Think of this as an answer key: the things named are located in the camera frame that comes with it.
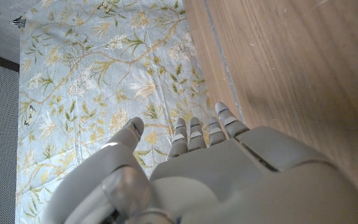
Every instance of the wooden table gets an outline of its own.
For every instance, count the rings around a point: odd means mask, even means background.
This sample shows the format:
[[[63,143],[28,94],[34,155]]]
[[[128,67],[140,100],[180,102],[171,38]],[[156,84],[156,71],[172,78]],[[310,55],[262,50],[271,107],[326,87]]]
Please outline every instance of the wooden table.
[[[184,2],[211,101],[325,153],[358,188],[358,1]]]

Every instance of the fingertip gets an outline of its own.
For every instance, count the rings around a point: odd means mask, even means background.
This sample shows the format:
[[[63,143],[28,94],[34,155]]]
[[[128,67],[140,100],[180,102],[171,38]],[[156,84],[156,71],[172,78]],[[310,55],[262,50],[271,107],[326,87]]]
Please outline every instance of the fingertip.
[[[227,106],[224,103],[217,102],[215,104],[215,111],[216,111],[217,114],[219,114],[220,112],[222,112],[224,110],[227,110]]]
[[[193,126],[199,125],[199,124],[200,124],[200,120],[196,117],[194,117],[190,120],[190,127],[193,127]]]
[[[179,128],[179,127],[186,127],[186,121],[183,118],[178,118],[177,122],[175,123],[175,128]]]
[[[214,124],[214,123],[218,123],[218,119],[215,118],[214,116],[210,117],[208,119],[208,125]]]
[[[142,118],[134,117],[134,118],[130,119],[129,122],[131,122],[135,126],[136,130],[139,132],[140,135],[143,134],[144,123],[143,123]]]

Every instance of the wooden surface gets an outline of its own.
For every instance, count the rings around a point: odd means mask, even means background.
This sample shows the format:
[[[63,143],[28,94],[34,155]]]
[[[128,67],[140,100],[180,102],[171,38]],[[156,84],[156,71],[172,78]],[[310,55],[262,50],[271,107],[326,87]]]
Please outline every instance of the wooden surface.
[[[199,37],[209,21],[189,13],[205,7],[193,2],[185,5],[204,71],[217,62],[207,59],[211,40]],[[358,1],[207,3],[247,125],[313,146],[358,187]],[[208,88],[222,75],[213,72],[203,72]]]
[[[208,95],[211,104],[215,105],[219,101],[224,101],[226,106],[233,108],[233,113],[238,116],[236,105],[234,104],[231,89],[227,82],[226,73],[221,62],[218,46],[215,44],[212,28],[209,24],[208,15],[205,10],[194,10],[204,7],[203,1],[188,1],[185,4],[186,15],[191,18],[190,28],[193,32],[193,41],[197,51],[203,52],[203,59],[200,60],[203,75],[208,87]]]

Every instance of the floor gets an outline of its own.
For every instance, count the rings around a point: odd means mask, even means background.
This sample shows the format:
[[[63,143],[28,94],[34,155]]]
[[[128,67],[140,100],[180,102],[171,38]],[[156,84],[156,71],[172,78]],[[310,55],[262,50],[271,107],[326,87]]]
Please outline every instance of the floor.
[[[358,188],[358,1],[185,6],[211,101],[325,153]]]
[[[19,28],[9,21],[17,19],[40,0],[0,0],[0,57],[19,63]]]

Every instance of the floral pattern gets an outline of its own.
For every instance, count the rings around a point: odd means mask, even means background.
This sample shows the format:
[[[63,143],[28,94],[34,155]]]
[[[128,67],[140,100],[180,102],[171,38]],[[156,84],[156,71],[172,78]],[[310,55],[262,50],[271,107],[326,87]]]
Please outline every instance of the floral pattern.
[[[166,160],[175,120],[213,111],[177,0],[43,0],[21,29],[16,223],[40,223],[65,175],[128,119],[135,158]]]

